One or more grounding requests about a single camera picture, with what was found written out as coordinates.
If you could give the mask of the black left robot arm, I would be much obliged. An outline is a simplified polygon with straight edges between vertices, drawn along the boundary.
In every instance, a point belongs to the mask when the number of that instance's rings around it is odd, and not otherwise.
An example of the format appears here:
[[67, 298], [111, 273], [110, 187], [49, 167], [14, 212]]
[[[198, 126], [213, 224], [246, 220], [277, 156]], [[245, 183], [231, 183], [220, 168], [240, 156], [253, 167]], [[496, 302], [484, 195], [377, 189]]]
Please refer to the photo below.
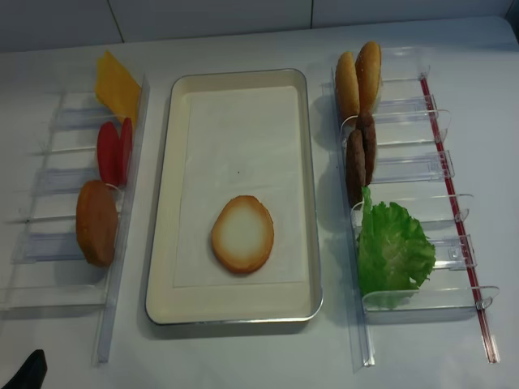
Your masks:
[[41, 389], [47, 371], [45, 352], [36, 349], [2, 389]]

